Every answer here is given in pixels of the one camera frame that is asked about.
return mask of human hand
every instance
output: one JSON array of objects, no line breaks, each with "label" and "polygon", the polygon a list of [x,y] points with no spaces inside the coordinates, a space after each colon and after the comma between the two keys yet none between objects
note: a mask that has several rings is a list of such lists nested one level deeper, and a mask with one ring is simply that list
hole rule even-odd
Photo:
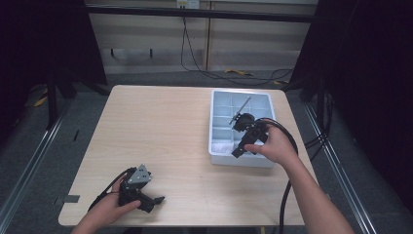
[{"label": "human hand", "polygon": [[99,228],[113,223],[122,215],[140,206],[140,201],[133,201],[119,207],[119,188],[124,177],[120,177],[113,184],[111,192],[85,214],[79,224],[73,229],[72,234],[95,233]]},{"label": "human hand", "polygon": [[246,144],[244,149],[264,155],[269,160],[283,165],[285,159],[291,155],[296,155],[294,147],[288,137],[279,129],[272,125],[268,126],[268,139],[263,145]]}]

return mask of wall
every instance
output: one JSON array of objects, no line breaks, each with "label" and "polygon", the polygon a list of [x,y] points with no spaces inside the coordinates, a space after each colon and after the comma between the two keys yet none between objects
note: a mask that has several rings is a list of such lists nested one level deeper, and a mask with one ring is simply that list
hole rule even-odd
[{"label": "wall", "polygon": [[[317,1],[202,1],[201,9],[312,15]],[[87,0],[90,4],[176,8],[176,1]],[[106,73],[183,70],[182,18],[90,14]],[[272,70],[293,67],[303,45],[308,23],[239,19],[186,19],[194,57],[201,69]],[[110,49],[115,49],[114,57]],[[183,64],[196,69],[188,42]]]}]

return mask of black cable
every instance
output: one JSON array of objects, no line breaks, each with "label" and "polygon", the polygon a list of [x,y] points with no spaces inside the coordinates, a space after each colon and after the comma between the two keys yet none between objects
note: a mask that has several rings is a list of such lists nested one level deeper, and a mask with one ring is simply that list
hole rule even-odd
[{"label": "black cable", "polygon": [[325,127],[322,127],[322,132],[316,136],[314,139],[306,142],[304,145],[306,146],[307,149],[317,145],[319,142],[321,142],[321,144],[323,144],[326,139],[328,138],[328,135],[330,133],[330,128],[331,128],[331,123],[332,123],[332,114],[333,114],[333,107],[334,104],[332,102],[332,98],[330,94],[326,94],[327,95],[327,123],[325,125]]},{"label": "black cable", "polygon": [[313,162],[313,160],[319,155],[319,151],[324,147],[326,140],[322,142],[322,144],[319,146],[319,148],[316,150],[316,153],[310,158],[310,162]]},{"label": "black cable", "polygon": [[[243,86],[260,86],[260,85],[265,85],[265,84],[267,84],[268,82],[273,81],[273,80],[279,80],[279,79],[285,77],[286,75],[288,75],[288,74],[289,74],[290,72],[292,72],[292,70],[293,70],[293,69],[278,69],[278,70],[275,70],[275,71],[273,71],[273,73],[271,74],[271,77],[270,77],[269,79],[268,79],[268,78],[256,78],[256,77],[254,77],[254,78],[251,78],[251,77],[222,77],[222,76],[219,76],[219,75],[217,75],[217,74],[214,74],[214,73],[211,73],[211,72],[208,72],[208,71],[202,71],[202,70],[200,69],[200,67],[198,66],[197,61],[195,60],[194,52],[193,52],[193,50],[192,50],[191,40],[189,39],[188,30],[187,30],[187,27],[186,27],[186,18],[183,18],[183,24],[184,24],[184,30],[183,30],[183,35],[182,35],[182,46],[181,46],[181,58],[180,58],[180,61],[181,61],[182,67],[183,67],[185,70],[187,70],[187,71],[197,71],[197,72],[201,72],[203,75],[205,75],[206,77],[208,77],[208,78],[210,78],[210,79],[214,79],[214,80],[226,80],[226,81],[232,82],[232,83],[237,84],[237,85],[243,85]],[[189,49],[190,49],[190,52],[191,52],[192,60],[194,61],[195,65],[196,65],[196,67],[197,67],[197,70],[188,69],[188,68],[183,64],[183,49],[184,49],[184,45],[185,45],[185,38],[186,38],[187,41],[188,41],[188,45],[189,45]],[[282,75],[282,76],[280,76],[280,77],[273,78],[274,74],[275,74],[276,72],[278,72],[278,71],[287,71],[287,72],[285,72],[284,75]],[[241,79],[241,80],[260,80],[260,81],[264,81],[264,82],[256,83],[256,84],[247,84],[247,83],[241,83],[241,82],[234,81],[234,80],[236,80],[236,79],[239,79],[239,80],[240,80],[240,79]]]},{"label": "black cable", "polygon": [[120,173],[118,176],[116,176],[115,179],[113,179],[113,181],[96,197],[96,199],[94,199],[94,201],[92,202],[92,204],[89,206],[88,211],[91,210],[91,208],[94,207],[94,205],[96,205],[100,200],[102,200],[107,194],[109,194],[107,192],[107,190],[109,190],[110,187],[113,186],[113,184],[115,184],[116,181],[118,181],[118,179],[120,177],[122,177],[124,174],[126,174],[127,172],[131,171],[132,168],[126,169],[124,170],[122,173]]},{"label": "black cable", "polygon": [[[298,147],[297,143],[295,142],[294,138],[292,137],[291,133],[279,122],[270,119],[270,118],[263,118],[263,119],[258,119],[254,121],[254,123],[265,123],[265,124],[270,124],[278,129],[280,129],[289,139],[292,147],[294,148],[295,152],[297,153],[298,156]],[[285,205],[286,205],[286,200],[288,198],[289,191],[291,190],[291,182],[288,181],[286,188],[284,190],[284,193],[282,195],[282,203],[280,207],[280,234],[283,234],[283,228],[284,228],[284,214],[285,214]]]}]

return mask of black curtain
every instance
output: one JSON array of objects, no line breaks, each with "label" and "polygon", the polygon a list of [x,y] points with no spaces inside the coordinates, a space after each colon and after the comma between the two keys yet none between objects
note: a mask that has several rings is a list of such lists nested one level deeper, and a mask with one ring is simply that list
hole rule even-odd
[{"label": "black curtain", "polygon": [[0,8],[0,140],[19,117],[30,88],[45,84],[51,72],[57,80],[106,84],[89,15],[47,4],[84,6],[83,0],[43,0]]},{"label": "black curtain", "polygon": [[413,2],[319,0],[291,82],[321,81],[359,147],[413,212]]}]

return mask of white tray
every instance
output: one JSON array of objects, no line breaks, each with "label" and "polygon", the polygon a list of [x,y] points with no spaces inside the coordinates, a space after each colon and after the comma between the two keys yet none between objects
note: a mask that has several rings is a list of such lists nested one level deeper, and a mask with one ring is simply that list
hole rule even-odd
[{"label": "white tray", "polygon": [[268,94],[212,91],[208,143],[212,164],[260,168],[274,167],[274,162],[261,154],[254,155],[246,152],[239,158],[231,154],[238,147],[245,132],[239,133],[233,130],[232,127],[235,123],[233,122],[231,125],[229,123],[248,97],[250,97],[250,100],[240,114],[250,113],[255,119],[264,117],[276,119]]}]

